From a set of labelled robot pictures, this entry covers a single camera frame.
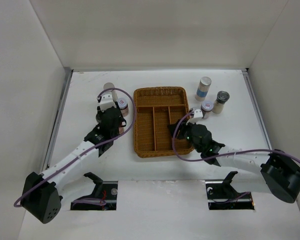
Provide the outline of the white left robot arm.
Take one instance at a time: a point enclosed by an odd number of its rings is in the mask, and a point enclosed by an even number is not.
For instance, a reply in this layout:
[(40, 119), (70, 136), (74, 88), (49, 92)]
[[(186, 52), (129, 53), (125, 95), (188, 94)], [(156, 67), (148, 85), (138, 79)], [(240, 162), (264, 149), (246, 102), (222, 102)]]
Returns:
[(62, 189), (72, 180), (81, 176), (89, 177), (85, 193), (90, 199), (102, 195), (103, 181), (84, 168), (108, 151), (120, 136), (120, 129), (127, 125), (119, 107), (112, 106), (99, 110), (99, 123), (84, 137), (83, 141), (59, 163), (42, 173), (30, 173), (24, 182), (21, 199), (17, 204), (26, 209), (37, 220), (47, 224), (62, 207)]

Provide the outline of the silver lid white spice bottle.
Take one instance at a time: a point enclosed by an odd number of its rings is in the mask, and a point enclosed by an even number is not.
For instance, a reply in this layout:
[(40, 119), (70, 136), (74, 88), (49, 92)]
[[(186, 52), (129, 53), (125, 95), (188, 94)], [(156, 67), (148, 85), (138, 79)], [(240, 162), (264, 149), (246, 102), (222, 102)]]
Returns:
[(107, 82), (103, 85), (103, 89), (105, 90), (104, 93), (111, 94), (112, 99), (116, 102), (118, 100), (118, 95), (114, 88), (115, 88), (115, 85), (112, 82)]

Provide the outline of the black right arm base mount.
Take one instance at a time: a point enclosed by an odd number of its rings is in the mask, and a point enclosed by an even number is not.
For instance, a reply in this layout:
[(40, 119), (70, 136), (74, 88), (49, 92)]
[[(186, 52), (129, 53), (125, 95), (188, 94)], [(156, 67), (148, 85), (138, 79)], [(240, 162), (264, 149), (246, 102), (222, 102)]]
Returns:
[(254, 210), (254, 202), (250, 192), (237, 192), (232, 180), (237, 171), (231, 171), (224, 179), (205, 182), (207, 205), (209, 210)]

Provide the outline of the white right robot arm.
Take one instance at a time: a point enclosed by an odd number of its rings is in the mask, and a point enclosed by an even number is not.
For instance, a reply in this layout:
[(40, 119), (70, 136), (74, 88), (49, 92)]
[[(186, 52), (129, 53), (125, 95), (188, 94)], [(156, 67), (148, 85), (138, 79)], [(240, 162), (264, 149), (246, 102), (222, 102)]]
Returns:
[(200, 154), (200, 161), (217, 167), (234, 168), (220, 183), (209, 183), (210, 199), (229, 203), (250, 192), (269, 193), (294, 203), (300, 193), (300, 161), (281, 150), (235, 150), (212, 138), (205, 125), (168, 125), (173, 139), (186, 140)]

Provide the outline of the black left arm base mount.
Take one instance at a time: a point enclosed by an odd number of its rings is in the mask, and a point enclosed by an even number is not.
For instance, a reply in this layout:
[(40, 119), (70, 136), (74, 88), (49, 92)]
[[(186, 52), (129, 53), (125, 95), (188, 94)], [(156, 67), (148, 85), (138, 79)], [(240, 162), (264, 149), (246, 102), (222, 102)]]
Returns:
[(70, 204), (71, 211), (115, 211), (117, 209), (118, 182), (103, 181), (92, 172), (84, 176), (94, 183), (91, 194), (84, 195)]

